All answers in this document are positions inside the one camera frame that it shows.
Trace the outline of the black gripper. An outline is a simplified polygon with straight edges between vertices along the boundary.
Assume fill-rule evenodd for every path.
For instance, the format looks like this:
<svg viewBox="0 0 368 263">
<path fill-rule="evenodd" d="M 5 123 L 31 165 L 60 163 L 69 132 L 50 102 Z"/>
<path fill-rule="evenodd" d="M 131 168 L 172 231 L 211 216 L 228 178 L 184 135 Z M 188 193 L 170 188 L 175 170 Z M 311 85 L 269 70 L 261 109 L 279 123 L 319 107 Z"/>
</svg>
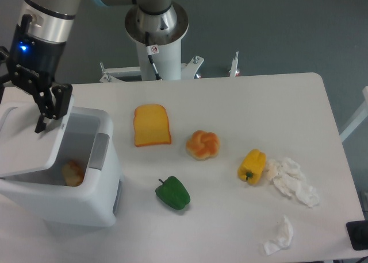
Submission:
<svg viewBox="0 0 368 263">
<path fill-rule="evenodd" d="M 34 132 L 43 132 L 45 119 L 59 120 L 68 112 L 72 85 L 55 82 L 55 73 L 66 46 L 65 42 L 52 43 L 33 37 L 30 33 L 34 18 L 24 14 L 16 26 L 10 50 L 1 46 L 1 64 L 7 73 L 1 76 L 0 102 L 5 83 L 13 85 L 33 96 L 39 110 Z"/>
</svg>

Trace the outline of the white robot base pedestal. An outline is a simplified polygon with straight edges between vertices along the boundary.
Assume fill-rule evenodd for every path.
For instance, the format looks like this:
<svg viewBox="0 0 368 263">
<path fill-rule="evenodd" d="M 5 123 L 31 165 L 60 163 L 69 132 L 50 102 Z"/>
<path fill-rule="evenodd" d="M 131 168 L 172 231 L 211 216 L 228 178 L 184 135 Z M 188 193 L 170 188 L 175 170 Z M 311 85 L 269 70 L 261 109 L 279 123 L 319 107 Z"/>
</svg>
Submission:
<svg viewBox="0 0 368 263">
<path fill-rule="evenodd" d="M 188 63 L 182 62 L 182 39 L 188 28 L 187 13 L 175 2 L 158 15 L 132 7 L 125 17 L 125 29 L 136 45 L 139 66 L 105 68 L 100 63 L 100 82 L 117 83 L 134 76 L 142 81 L 199 79 L 205 59 L 195 55 Z"/>
</svg>

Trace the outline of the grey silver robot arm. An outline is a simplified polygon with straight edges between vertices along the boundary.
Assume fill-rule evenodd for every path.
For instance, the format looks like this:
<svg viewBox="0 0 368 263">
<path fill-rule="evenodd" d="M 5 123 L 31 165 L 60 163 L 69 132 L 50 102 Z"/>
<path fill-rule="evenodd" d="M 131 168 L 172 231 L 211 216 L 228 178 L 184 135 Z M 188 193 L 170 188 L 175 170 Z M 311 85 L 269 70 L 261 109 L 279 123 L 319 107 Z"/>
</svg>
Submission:
<svg viewBox="0 0 368 263">
<path fill-rule="evenodd" d="M 160 45 L 177 24 L 173 0 L 1 0 L 1 88 L 31 96 L 41 133 L 66 115 L 73 87 L 99 83 L 100 55 L 128 61 L 128 26 Z"/>
</svg>

